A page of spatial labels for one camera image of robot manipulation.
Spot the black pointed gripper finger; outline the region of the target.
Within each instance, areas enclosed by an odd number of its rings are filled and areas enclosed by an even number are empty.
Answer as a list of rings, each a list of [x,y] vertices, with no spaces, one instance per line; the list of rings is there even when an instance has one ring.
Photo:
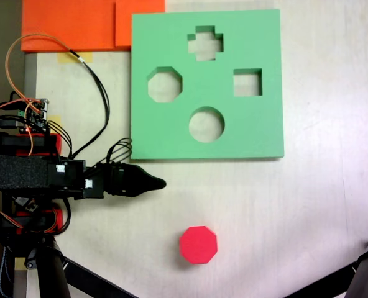
[[[130,197],[139,196],[145,192],[161,190],[167,186],[162,178],[152,176],[140,166],[130,165],[129,194]]]

